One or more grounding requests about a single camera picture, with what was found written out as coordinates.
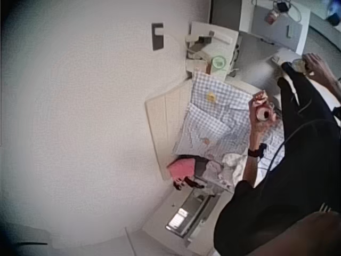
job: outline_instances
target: pink cloth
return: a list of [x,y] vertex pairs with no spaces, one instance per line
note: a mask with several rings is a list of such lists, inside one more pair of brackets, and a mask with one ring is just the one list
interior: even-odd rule
[[167,168],[170,171],[173,180],[177,180],[193,176],[195,164],[196,160],[194,158],[186,158],[175,161]]

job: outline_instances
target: yellow sticker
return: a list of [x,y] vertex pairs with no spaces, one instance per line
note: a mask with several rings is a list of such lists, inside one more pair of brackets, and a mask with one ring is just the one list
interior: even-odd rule
[[216,101],[216,95],[215,95],[213,92],[209,92],[209,93],[207,94],[207,100],[208,100],[209,102],[215,103],[215,101]]

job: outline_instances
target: black shirt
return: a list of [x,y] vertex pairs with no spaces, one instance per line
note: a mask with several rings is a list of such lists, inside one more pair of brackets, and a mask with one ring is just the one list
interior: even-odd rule
[[323,203],[341,212],[340,183],[340,140],[321,137],[307,143],[257,187],[237,184],[218,218],[215,248],[220,255],[245,255],[267,242],[254,242],[259,230],[275,227],[278,235]]

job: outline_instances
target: blue gingham cloth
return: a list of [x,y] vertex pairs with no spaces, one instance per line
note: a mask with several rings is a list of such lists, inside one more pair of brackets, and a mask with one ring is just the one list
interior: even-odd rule
[[[219,163],[227,153],[245,155],[250,135],[248,102],[252,95],[202,72],[195,72],[192,82],[191,101],[173,153],[198,155]],[[269,166],[283,141],[283,122],[280,121],[264,135],[267,150],[258,167]],[[273,167],[283,157],[284,148]]]

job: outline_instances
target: wristwatch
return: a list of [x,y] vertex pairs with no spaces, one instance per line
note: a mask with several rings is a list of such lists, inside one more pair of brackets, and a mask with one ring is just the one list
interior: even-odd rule
[[267,148],[267,145],[265,143],[261,143],[259,148],[252,151],[250,149],[247,150],[247,155],[251,157],[259,157],[260,159],[264,156],[264,150]]

